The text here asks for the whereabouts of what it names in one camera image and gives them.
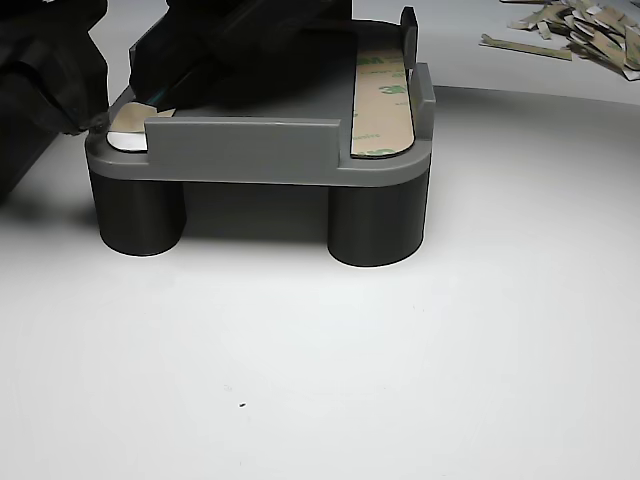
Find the gripper with oval recess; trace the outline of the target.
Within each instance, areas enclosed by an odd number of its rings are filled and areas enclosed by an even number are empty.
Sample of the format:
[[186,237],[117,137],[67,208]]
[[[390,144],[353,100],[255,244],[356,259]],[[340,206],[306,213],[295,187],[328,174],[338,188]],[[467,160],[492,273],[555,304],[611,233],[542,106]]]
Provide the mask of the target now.
[[[234,72],[212,49],[238,1],[169,1],[135,44],[135,98],[195,103]],[[1,3],[1,198],[51,142],[101,123],[108,66],[90,36],[105,1]]]

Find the black printed gripper finger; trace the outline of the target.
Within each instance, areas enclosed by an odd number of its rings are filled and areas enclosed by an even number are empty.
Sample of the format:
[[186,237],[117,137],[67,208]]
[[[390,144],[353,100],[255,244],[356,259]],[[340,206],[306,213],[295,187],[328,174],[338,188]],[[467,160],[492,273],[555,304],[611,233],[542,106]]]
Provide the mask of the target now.
[[[316,20],[349,20],[350,1],[238,1],[240,6],[220,27],[212,49],[234,68],[275,53]],[[152,103],[169,109],[193,103]]]

